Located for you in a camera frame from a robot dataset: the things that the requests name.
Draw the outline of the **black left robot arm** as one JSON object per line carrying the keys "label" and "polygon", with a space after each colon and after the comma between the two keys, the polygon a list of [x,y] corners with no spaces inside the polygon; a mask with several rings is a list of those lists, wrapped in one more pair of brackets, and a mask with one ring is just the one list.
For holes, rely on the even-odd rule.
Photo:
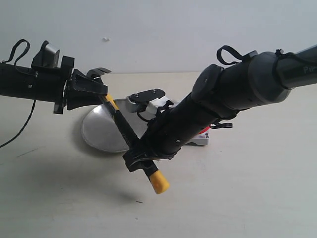
{"label": "black left robot arm", "polygon": [[15,98],[53,102],[55,114],[63,109],[100,105],[101,96],[107,95],[107,86],[101,76],[109,69],[98,67],[83,74],[74,68],[75,59],[63,56],[60,67],[31,68],[0,65],[0,94]]}

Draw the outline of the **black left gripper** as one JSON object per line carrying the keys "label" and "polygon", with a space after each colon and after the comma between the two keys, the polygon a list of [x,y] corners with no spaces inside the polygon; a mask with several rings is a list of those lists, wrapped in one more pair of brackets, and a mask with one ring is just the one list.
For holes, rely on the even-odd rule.
{"label": "black left gripper", "polygon": [[[108,74],[108,69],[90,69],[86,75],[74,68],[75,58],[63,56],[60,66],[60,82],[57,87],[57,97],[54,102],[54,114],[63,114],[65,104],[67,110],[73,110],[85,106],[100,105],[102,102],[98,95],[107,95],[107,86],[101,80],[101,76]],[[65,102],[64,94],[68,80],[71,78],[71,88],[78,92],[89,94],[72,94]]]}

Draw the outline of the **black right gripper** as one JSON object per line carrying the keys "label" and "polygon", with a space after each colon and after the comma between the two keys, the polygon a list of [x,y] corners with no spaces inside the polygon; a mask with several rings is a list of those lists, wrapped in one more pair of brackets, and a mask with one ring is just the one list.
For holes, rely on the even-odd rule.
{"label": "black right gripper", "polygon": [[147,125],[145,133],[139,138],[140,142],[146,149],[146,155],[142,155],[141,152],[133,152],[132,155],[136,160],[158,160],[158,159],[172,159],[178,152],[178,148],[169,147],[165,148],[165,144],[162,138],[157,133],[151,134],[154,129],[158,127],[158,123],[155,119],[150,120]]}

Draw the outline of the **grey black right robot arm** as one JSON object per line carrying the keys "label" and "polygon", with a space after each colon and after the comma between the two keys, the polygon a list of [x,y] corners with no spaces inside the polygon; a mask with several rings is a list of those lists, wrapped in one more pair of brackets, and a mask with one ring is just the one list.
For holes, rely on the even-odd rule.
{"label": "grey black right robot arm", "polygon": [[317,82],[316,46],[298,53],[246,55],[230,46],[223,49],[236,61],[225,62],[217,51],[221,64],[204,69],[178,104],[157,89],[128,96],[130,112],[154,115],[140,141],[123,156],[129,171],[147,167],[151,160],[171,159],[204,128],[230,128],[229,120],[240,111],[280,103],[292,89]]}

